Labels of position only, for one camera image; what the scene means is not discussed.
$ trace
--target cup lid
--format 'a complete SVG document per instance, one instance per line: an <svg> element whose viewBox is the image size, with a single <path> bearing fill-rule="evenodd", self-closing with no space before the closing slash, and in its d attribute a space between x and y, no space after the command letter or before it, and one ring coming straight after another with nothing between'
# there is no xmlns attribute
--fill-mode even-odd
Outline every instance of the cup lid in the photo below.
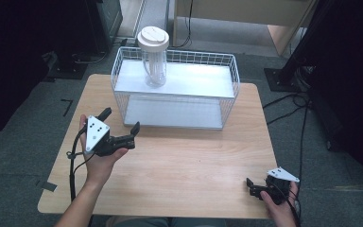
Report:
<svg viewBox="0 0 363 227"><path fill-rule="evenodd" d="M146 26L137 35L138 45L148 52L161 52L169 47L169 35L156 26Z"/></svg>

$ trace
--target person's right hand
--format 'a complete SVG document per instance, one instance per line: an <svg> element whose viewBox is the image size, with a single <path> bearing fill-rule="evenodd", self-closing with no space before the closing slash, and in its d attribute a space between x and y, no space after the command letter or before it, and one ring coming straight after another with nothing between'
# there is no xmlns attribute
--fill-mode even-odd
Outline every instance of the person's right hand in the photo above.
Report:
<svg viewBox="0 0 363 227"><path fill-rule="evenodd" d="M298 187L294 182L290 183L290 193L288 200L294 206L294 200L298 192ZM278 227L295 227L296 222L287 201L276 205L266 191L261 192L261 197L265 202L270 217L275 221Z"/></svg>

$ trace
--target person's left hand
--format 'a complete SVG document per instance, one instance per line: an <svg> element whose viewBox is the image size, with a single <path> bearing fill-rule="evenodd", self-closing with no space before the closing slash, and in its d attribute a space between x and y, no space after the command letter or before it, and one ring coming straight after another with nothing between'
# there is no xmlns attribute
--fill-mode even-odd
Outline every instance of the person's left hand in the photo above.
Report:
<svg viewBox="0 0 363 227"><path fill-rule="evenodd" d="M79 129L81 130L86 122L86 116L83 114L80 117ZM86 134L83 133L80 138L80 143L82 146L82 151L85 151L85 140ZM108 181L111 176L114 163L119 160L123 155L128 152L127 148L120 148L115 153L109 156L99 157L94 155L87 163L87 180L86 184L91 184L93 186L102 187L106 181ZM84 154L84 160L88 160L90 155Z"/></svg>

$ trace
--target clear plastic cup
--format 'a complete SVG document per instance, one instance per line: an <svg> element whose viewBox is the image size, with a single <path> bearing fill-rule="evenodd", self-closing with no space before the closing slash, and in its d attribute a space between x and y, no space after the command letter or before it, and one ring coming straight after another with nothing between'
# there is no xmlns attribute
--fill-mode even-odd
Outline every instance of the clear plastic cup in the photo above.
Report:
<svg viewBox="0 0 363 227"><path fill-rule="evenodd" d="M166 49L169 35L156 26L146 26L137 36L138 45L143 53L146 69L146 84L161 87L166 83Z"/></svg>

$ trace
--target gray carpet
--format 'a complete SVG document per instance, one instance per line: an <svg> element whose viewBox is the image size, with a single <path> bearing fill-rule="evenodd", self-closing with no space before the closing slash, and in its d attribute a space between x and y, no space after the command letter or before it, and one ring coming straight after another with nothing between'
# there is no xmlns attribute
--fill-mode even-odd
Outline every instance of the gray carpet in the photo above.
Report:
<svg viewBox="0 0 363 227"><path fill-rule="evenodd" d="M59 219L38 212L42 189L36 184L49 176L86 79L94 73L110 74L116 49L100 63L89 65L82 80L41 82L0 132L0 226L52 226ZM263 72L264 67L282 68L286 59L235 56L241 81L256 84L263 104L286 95L271 92ZM61 99L74 100L66 116L68 102ZM294 109L292 100L286 99L267 107L265 116L269 121ZM304 109L268 127L278 165L296 176L303 116ZM325 143L316 113L309 110L303 138L302 226L363 226L363 166L347 153L328 151ZM95 216L93 226L104 226L106 218ZM267 219L228 219L227 223L229 227L273 226Z"/></svg>

